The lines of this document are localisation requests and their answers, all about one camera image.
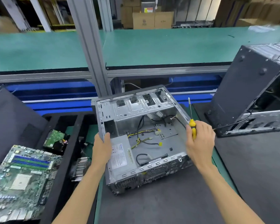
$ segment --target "power supply label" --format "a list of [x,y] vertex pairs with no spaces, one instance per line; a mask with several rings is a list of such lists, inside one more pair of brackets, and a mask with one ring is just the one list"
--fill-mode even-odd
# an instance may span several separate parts
[[112,146],[111,167],[112,169],[127,165],[122,144]]

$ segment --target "gray mat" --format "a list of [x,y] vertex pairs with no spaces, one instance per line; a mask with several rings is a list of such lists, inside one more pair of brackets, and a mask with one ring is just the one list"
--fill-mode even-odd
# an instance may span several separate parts
[[192,166],[118,196],[104,186],[100,224],[224,223],[209,188]]
[[[207,104],[195,104],[201,120]],[[280,224],[280,132],[216,138],[215,147],[246,203]]]

